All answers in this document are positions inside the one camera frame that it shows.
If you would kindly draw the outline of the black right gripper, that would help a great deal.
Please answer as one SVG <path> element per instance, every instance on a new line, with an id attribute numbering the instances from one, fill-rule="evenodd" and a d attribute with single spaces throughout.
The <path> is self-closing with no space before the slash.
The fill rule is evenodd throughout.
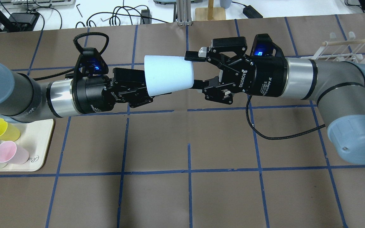
<path id="1" fill-rule="evenodd" d="M 207 61 L 221 71 L 220 76 L 194 80 L 193 89 L 201 90 L 206 100 L 227 105 L 241 92 L 265 97 L 283 95 L 288 78 L 287 60 L 275 56 L 248 56 L 246 51 L 246 39 L 242 36 L 212 39 L 208 47 L 186 51 L 184 60 Z"/>

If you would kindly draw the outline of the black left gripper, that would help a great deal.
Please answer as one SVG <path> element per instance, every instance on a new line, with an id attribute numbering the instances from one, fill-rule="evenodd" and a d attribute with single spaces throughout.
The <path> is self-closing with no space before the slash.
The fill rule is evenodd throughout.
<path id="1" fill-rule="evenodd" d="M 148 95 L 143 70 L 116 67 L 113 78 L 76 70 L 73 99 L 79 113 L 89 114 L 111 111 L 116 103 L 136 108 L 153 102 L 154 96 Z"/>

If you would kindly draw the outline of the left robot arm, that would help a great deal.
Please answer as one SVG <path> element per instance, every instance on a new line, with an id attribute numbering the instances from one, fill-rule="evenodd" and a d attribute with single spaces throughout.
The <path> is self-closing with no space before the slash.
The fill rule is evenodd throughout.
<path id="1" fill-rule="evenodd" d="M 72 78 L 39 83 L 0 63 L 0 117 L 9 123 L 30 123 L 149 104 L 144 71 L 114 68 L 107 76 L 103 60 L 79 56 Z"/>

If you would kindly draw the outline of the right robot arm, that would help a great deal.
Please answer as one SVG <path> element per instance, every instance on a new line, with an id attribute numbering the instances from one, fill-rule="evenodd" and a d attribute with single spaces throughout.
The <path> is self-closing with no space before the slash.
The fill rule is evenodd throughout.
<path id="1" fill-rule="evenodd" d="M 250 55 L 245 37 L 218 38 L 185 52 L 188 61 L 208 62 L 219 76 L 195 80 L 205 99 L 230 105 L 233 96 L 285 97 L 316 102 L 338 155 L 365 164 L 365 65 L 285 57 L 268 34 L 255 36 Z"/>

